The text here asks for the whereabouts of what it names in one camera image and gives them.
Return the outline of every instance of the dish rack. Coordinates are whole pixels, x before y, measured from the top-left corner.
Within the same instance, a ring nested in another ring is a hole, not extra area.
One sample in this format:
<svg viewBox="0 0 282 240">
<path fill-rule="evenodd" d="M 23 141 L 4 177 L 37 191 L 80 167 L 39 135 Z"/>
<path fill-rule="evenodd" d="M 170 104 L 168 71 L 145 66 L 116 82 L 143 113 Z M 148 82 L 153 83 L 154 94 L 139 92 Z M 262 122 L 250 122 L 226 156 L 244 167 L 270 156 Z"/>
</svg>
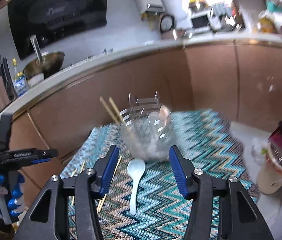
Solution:
<svg viewBox="0 0 282 240">
<path fill-rule="evenodd" d="M 171 110 L 154 98 L 129 95 L 130 108 L 120 112 L 120 134 L 134 158 L 145 161 L 168 161 L 169 149 L 175 144 Z"/>
</svg>

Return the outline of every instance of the chopstick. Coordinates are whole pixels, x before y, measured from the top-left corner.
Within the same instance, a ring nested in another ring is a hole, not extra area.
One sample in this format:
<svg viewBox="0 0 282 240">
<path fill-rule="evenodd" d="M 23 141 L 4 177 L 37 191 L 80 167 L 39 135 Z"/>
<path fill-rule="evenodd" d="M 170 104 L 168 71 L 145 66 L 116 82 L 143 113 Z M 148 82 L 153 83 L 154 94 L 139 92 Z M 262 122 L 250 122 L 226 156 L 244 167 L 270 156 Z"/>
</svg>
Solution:
<svg viewBox="0 0 282 240">
<path fill-rule="evenodd" d="M 108 107 L 108 105 L 106 104 L 106 102 L 104 101 L 103 97 L 100 97 L 100 102 L 102 103 L 102 105 L 104 106 L 104 108 L 106 109 L 106 111 L 108 112 L 108 114 L 112 117 L 112 119 L 114 120 L 114 122 L 120 126 L 120 123 L 118 121 L 118 119 L 115 117 L 115 115 L 112 113 L 111 109 Z"/>
<path fill-rule="evenodd" d="M 83 172 L 84 165 L 85 165 L 85 160 L 83 161 L 83 163 L 81 165 L 80 173 Z M 73 206 L 73 205 L 74 205 L 74 196 L 73 196 L 72 201 L 71 201 L 71 206 Z"/>
<path fill-rule="evenodd" d="M 77 168 L 75 168 L 75 170 L 71 173 L 71 176 L 70 177 L 73 177 L 75 175 L 75 173 L 77 172 Z"/>
<path fill-rule="evenodd" d="M 127 125 L 126 122 L 123 120 L 123 117 L 122 117 L 122 115 L 120 114 L 120 111 L 119 111 L 117 105 L 115 104 L 115 102 L 113 101 L 112 97 L 109 97 L 109 101 L 110 101 L 110 104 L 111 104 L 111 106 L 113 107 L 114 111 L 116 112 L 116 114 L 117 114 L 118 117 L 120 118 L 121 122 L 122 122 L 124 125 Z"/>
<path fill-rule="evenodd" d="M 114 176 L 115 176 L 115 174 L 116 174 L 116 172 L 117 172 L 118 166 L 120 165 L 121 160 L 122 160 L 122 155 L 120 155 L 120 157 L 119 157 L 119 159 L 118 159 L 117 166 L 116 166 L 115 169 L 114 169 L 114 173 L 113 173 L 113 177 L 112 177 L 112 180 L 111 180 L 111 184 L 112 184 L 113 178 L 114 178 Z M 104 197 L 103 197 L 103 199 L 99 202 L 98 207 L 97 207 L 97 213 L 99 213 L 99 212 L 101 211 L 101 209 L 102 209 L 102 207 L 103 207 L 103 204 L 104 204 L 104 202 L 105 202 L 105 199 L 106 199 L 107 195 L 108 195 L 108 194 L 105 194 Z"/>
</svg>

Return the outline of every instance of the white spoon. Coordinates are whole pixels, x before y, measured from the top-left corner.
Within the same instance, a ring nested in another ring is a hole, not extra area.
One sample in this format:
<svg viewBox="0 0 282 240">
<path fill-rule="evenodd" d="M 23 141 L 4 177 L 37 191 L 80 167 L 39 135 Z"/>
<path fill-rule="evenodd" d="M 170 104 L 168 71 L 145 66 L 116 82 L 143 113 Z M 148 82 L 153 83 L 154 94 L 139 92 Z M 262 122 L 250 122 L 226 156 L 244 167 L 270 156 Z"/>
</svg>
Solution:
<svg viewBox="0 0 282 240">
<path fill-rule="evenodd" d="M 139 186 L 139 181 L 145 171 L 145 162 L 142 159 L 133 159 L 128 164 L 128 174 L 133 180 L 133 187 L 130 199 L 130 213 L 135 215 L 137 213 L 137 190 Z"/>
</svg>

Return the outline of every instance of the wok handle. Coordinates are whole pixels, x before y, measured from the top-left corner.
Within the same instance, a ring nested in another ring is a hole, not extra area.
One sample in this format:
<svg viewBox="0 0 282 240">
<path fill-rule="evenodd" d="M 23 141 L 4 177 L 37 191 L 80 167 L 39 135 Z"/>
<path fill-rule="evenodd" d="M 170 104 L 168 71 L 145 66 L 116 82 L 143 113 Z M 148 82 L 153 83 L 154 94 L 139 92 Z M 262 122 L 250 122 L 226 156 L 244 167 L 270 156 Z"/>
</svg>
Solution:
<svg viewBox="0 0 282 240">
<path fill-rule="evenodd" d="M 39 47 L 39 44 L 38 44 L 38 41 L 37 41 L 37 37 L 35 35 L 32 35 L 30 37 L 30 41 L 31 41 L 31 44 L 32 44 L 33 49 L 35 51 L 35 54 L 37 56 L 37 59 L 39 61 L 39 64 L 41 65 L 43 63 L 43 58 L 41 56 L 40 47 Z"/>
</svg>

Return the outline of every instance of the blue glove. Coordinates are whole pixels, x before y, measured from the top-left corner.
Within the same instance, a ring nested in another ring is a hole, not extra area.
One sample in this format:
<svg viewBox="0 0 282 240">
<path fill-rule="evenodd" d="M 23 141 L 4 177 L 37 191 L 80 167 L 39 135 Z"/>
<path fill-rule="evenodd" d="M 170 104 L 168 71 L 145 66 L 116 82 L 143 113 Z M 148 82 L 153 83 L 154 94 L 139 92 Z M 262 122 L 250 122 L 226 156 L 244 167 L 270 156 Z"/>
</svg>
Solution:
<svg viewBox="0 0 282 240">
<path fill-rule="evenodd" d="M 0 175 L 0 194 L 7 195 L 8 190 L 2 186 L 5 181 L 5 177 Z M 19 173 L 17 184 L 14 186 L 13 191 L 11 192 L 12 199 L 8 202 L 8 211 L 11 216 L 19 216 L 25 208 L 24 196 L 23 196 L 23 184 L 25 183 L 24 177 Z"/>
</svg>

